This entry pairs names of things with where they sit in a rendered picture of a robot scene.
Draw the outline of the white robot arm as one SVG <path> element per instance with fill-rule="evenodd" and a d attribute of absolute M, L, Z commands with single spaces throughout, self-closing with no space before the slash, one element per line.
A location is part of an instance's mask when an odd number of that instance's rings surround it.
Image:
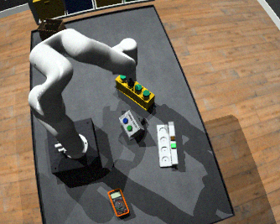
<path fill-rule="evenodd" d="M 59 152 L 64 151 L 69 158 L 78 159 L 86 154 L 88 143 L 65 114 L 61 93 L 70 82 L 74 69 L 61 51 L 76 61 L 109 70 L 113 75 L 128 76 L 137 65 L 137 42 L 124 39 L 111 48 L 74 29 L 65 29 L 37 44 L 31 51 L 31 65 L 47 81 L 29 93 L 29 106 L 36 119 L 59 140 L 60 144 L 55 145 L 56 148 L 62 147 Z"/>

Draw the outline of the orange digital multimeter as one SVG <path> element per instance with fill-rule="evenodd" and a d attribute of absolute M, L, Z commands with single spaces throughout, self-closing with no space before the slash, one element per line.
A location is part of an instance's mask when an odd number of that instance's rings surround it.
<path fill-rule="evenodd" d="M 108 195 L 111 200 L 113 209 L 118 217 L 124 216 L 130 212 L 120 188 L 109 191 Z"/>

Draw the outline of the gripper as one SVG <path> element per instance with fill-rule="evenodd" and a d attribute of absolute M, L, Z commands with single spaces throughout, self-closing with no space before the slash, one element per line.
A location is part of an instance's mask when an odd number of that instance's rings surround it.
<path fill-rule="evenodd" d="M 126 76 L 126 80 L 127 80 L 127 85 L 128 86 L 130 86 L 130 87 L 134 86 L 134 82 L 137 81 L 136 68 L 135 68 L 135 70 L 134 70 L 134 72 L 132 74 Z"/>

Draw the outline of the white button panel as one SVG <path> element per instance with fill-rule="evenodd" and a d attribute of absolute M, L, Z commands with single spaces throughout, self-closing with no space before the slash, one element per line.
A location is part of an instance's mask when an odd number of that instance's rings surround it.
<path fill-rule="evenodd" d="M 120 124 L 123 125 L 124 131 L 128 136 L 129 140 L 145 133 L 143 124 L 147 123 L 146 119 L 138 119 L 135 112 L 128 110 L 124 113 L 120 119 Z M 139 135 L 138 135 L 139 134 Z"/>

